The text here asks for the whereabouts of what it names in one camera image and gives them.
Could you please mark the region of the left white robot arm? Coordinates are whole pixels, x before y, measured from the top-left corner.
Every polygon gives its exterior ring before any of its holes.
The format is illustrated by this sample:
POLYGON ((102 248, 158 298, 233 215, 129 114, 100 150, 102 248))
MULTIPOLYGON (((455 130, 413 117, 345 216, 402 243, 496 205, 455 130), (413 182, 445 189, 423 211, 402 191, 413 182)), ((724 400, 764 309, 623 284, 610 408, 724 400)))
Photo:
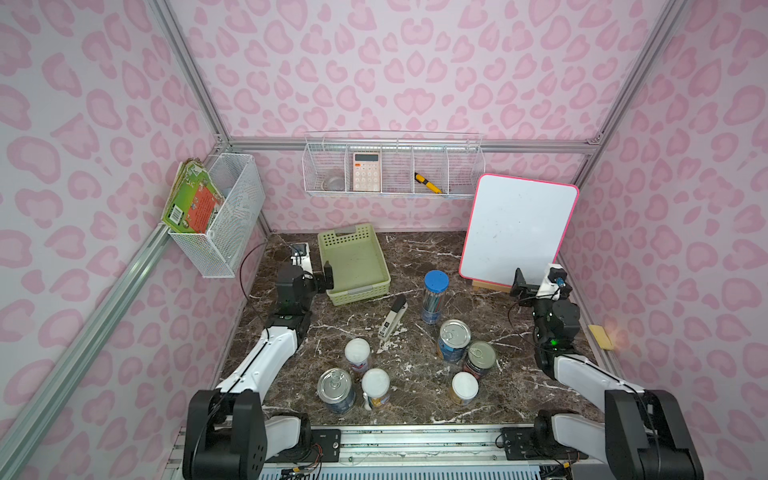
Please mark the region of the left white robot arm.
POLYGON ((289 249, 290 261, 277 274, 275 306, 257 344, 226 379, 197 391, 189 402, 185 479, 257 479, 266 462, 281 455, 300 464, 299 474, 320 464, 321 449, 306 415, 263 412, 266 393, 307 336, 314 297, 334 286, 330 265, 313 271, 308 244, 289 249))

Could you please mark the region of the white lid yellow can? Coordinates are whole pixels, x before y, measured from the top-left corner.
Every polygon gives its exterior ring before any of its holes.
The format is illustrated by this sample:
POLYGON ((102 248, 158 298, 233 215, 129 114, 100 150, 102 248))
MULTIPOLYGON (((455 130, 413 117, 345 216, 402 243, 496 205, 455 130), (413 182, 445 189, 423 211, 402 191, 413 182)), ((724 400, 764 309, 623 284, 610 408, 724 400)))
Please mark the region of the white lid yellow can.
POLYGON ((364 408, 376 410, 386 405, 390 398, 390 377, 380 368, 368 370, 362 378, 364 408))

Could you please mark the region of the blue lid pencil jar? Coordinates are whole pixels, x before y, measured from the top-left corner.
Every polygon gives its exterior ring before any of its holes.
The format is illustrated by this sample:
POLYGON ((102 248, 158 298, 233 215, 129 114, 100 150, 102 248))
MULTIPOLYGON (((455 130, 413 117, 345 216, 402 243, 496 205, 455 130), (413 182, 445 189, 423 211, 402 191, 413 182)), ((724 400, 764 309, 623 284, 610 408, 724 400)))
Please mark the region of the blue lid pencil jar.
POLYGON ((426 324, 434 325, 439 322, 449 286, 450 278, 443 271, 431 270, 425 275, 421 318, 426 324))

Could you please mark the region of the green lid vegetable can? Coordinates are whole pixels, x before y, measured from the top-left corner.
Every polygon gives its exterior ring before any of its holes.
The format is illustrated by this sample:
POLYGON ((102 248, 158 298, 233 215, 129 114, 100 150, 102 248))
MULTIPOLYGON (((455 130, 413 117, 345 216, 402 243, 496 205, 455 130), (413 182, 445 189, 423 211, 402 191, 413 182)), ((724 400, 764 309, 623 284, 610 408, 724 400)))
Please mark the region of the green lid vegetable can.
POLYGON ((463 371, 480 380, 496 365, 496 352, 485 341, 473 341, 466 349, 463 371))

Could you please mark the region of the green plastic basket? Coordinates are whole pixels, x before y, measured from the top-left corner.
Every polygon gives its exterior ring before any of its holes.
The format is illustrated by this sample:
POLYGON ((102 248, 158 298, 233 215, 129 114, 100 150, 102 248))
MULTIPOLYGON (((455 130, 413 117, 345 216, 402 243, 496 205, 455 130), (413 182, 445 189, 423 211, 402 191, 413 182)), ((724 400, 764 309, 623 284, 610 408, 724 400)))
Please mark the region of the green plastic basket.
POLYGON ((317 235, 320 259, 333 270, 327 295, 342 306, 389 294, 391 276, 374 226, 362 223, 317 235))

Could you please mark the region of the blue soup can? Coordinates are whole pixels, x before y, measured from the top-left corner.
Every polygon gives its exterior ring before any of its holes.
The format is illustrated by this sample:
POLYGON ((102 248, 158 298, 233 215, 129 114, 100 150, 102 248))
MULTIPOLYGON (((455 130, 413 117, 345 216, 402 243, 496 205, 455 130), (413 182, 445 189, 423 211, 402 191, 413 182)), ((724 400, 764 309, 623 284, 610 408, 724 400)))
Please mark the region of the blue soup can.
POLYGON ((464 357, 471 338, 470 328, 463 321, 458 319, 445 321, 440 326, 437 340, 440 358, 449 363, 459 362, 464 357))
POLYGON ((338 415, 348 412, 356 401, 353 378, 341 368, 329 369, 320 376, 317 394, 325 406, 338 415))

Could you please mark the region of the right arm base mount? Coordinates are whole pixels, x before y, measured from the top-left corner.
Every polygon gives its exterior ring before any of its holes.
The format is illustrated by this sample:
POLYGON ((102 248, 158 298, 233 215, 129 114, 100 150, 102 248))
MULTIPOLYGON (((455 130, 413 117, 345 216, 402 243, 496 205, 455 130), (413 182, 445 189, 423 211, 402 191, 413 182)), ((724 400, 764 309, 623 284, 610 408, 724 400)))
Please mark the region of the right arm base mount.
POLYGON ((553 460, 560 463, 579 461, 589 456, 564 446, 554 439, 552 417, 568 410, 540 410, 532 426, 504 427, 496 446, 502 448, 507 460, 553 460))

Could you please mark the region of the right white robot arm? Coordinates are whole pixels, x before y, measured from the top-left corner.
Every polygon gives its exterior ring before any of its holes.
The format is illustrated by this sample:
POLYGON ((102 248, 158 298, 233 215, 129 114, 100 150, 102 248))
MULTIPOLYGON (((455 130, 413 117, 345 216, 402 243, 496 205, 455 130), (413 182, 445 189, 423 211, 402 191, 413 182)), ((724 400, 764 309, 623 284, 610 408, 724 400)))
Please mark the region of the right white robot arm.
POLYGON ((559 264, 550 264, 539 285, 522 270, 510 294, 533 317, 533 353, 549 378, 577 391, 604 419, 596 422, 567 410, 540 411, 531 444, 546 458, 576 450, 607 465, 617 479, 701 479, 704 470, 676 397, 648 390, 591 362, 574 347, 580 308, 559 264))

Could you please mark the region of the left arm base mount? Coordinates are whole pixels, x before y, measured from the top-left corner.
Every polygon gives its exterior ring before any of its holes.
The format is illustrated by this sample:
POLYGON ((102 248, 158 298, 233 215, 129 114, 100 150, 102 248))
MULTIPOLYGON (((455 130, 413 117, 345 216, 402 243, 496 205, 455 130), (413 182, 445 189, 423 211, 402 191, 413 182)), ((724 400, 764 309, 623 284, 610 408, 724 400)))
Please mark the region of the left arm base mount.
POLYGON ((281 451, 269 458, 267 464, 337 463, 340 458, 341 430, 335 428, 312 429, 309 436, 302 434, 297 446, 281 451))

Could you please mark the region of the white lid can back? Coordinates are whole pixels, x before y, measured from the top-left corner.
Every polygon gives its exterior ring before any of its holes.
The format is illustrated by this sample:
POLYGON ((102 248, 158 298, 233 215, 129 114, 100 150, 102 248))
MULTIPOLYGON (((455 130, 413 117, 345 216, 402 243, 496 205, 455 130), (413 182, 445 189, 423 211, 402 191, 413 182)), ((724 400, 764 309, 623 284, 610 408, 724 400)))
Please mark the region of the white lid can back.
POLYGON ((371 368, 371 347, 363 338, 350 340, 345 346, 344 355, 355 374, 364 375, 371 368))

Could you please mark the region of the grey white stapler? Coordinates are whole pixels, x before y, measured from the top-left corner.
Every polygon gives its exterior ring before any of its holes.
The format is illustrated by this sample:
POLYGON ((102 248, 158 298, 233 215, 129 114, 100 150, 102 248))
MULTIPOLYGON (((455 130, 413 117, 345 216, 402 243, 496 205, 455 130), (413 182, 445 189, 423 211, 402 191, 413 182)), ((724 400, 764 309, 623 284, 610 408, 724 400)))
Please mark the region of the grey white stapler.
POLYGON ((399 327, 401 320, 408 309, 408 303, 404 294, 397 295, 390 307, 380 329, 378 338, 381 342, 386 342, 399 327))

